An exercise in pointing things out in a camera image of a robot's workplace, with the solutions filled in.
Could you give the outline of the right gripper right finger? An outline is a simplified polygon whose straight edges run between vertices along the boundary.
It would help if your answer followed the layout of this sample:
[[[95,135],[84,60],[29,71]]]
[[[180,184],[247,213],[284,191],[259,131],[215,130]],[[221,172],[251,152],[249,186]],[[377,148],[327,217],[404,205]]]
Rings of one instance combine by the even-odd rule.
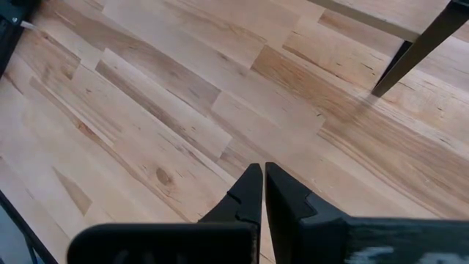
[[[279,165],[265,173],[277,264],[469,264],[469,221],[351,216]]]

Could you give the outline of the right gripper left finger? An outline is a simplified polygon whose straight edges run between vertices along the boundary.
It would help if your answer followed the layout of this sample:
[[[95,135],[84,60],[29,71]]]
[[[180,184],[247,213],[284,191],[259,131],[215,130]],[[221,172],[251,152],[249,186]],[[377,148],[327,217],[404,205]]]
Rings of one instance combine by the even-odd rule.
[[[113,223],[74,237],[67,264],[259,264],[263,175],[250,164],[196,223]]]

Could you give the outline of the wooden shelf with black frame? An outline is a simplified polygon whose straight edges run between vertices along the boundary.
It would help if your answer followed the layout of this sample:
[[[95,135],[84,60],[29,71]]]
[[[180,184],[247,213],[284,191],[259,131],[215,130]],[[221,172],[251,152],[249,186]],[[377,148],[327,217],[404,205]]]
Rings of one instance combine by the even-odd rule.
[[[308,0],[403,40],[372,94],[382,97],[469,21],[469,0]]]

